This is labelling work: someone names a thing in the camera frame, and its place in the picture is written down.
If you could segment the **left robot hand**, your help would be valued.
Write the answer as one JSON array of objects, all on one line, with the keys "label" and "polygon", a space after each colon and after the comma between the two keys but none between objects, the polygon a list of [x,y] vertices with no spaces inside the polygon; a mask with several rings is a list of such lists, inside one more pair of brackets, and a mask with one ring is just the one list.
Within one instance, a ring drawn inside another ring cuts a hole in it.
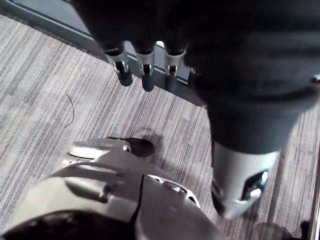
[{"label": "left robot hand", "polygon": [[317,0],[73,0],[110,58],[129,41],[146,53],[162,41],[195,69],[193,88],[211,128],[211,194],[225,219],[242,215],[300,115],[320,97]]}]

